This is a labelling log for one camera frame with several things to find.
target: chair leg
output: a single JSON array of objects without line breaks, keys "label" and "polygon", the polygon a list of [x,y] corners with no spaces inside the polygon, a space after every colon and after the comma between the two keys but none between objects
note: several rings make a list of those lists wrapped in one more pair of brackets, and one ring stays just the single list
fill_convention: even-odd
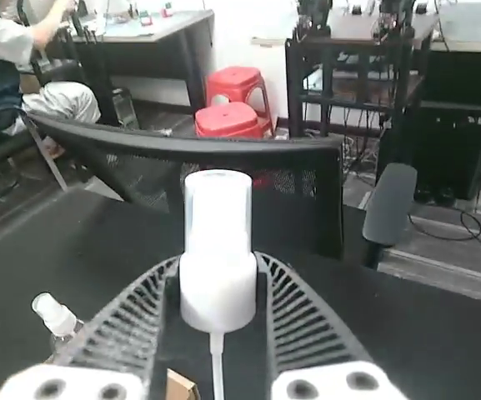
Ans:
[{"label": "chair leg", "polygon": [[34,123],[32,123],[26,117],[23,119],[23,121],[25,122],[25,125],[27,126],[29,133],[33,137],[34,142],[37,144],[38,151],[40,152],[40,154],[42,154],[44,161],[48,165],[53,176],[55,177],[55,180],[57,181],[58,186],[60,186],[60,188],[64,192],[66,192],[68,190],[68,185],[66,184],[66,181],[64,180],[63,175],[58,170],[57,164],[53,160],[53,157],[51,157],[45,145],[43,144],[42,138],[38,134],[36,125],[34,125]]}]

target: khaki pants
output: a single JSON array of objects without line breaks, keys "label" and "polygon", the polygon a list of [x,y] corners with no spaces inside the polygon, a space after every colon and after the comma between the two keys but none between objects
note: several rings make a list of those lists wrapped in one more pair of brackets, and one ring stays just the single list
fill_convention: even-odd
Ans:
[{"label": "khaki pants", "polygon": [[[101,116],[98,101],[89,87],[77,82],[51,82],[38,93],[23,95],[22,109],[81,123],[95,123]],[[25,128],[19,117],[5,133],[14,135]]]}]

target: black speaker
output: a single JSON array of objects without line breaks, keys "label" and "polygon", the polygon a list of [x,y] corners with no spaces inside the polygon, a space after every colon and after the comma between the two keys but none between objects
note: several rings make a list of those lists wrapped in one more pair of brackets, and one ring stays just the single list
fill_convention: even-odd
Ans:
[{"label": "black speaker", "polygon": [[[402,132],[412,142],[417,189],[450,189],[456,198],[473,198],[481,178],[481,110],[435,106],[417,114]],[[378,176],[390,162],[392,136],[388,130],[381,139]]]}]

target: black mesh chair back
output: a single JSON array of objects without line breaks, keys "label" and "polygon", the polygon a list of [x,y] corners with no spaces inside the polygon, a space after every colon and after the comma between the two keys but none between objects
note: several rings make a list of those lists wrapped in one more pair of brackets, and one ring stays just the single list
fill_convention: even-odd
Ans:
[{"label": "black mesh chair back", "polygon": [[[164,137],[147,131],[29,117],[127,202],[183,215],[183,181],[189,173],[208,168],[242,171],[253,179],[254,242],[259,235],[272,238],[268,243],[307,247],[332,258],[342,256],[339,138],[250,141]],[[286,222],[287,232],[265,232],[265,218]]]}]

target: white spray bottle cap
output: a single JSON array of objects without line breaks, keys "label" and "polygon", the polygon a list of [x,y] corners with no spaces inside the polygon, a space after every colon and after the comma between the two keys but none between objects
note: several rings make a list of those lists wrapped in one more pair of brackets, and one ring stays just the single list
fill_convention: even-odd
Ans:
[{"label": "white spray bottle cap", "polygon": [[242,172],[211,169],[192,173],[184,182],[185,252],[195,250],[195,243],[216,249],[216,241],[229,243],[228,250],[242,243],[237,248],[251,252],[251,177]]},{"label": "white spray bottle cap", "polygon": [[73,333],[77,317],[51,294],[40,293],[33,299],[31,306],[53,335],[62,337]]}]

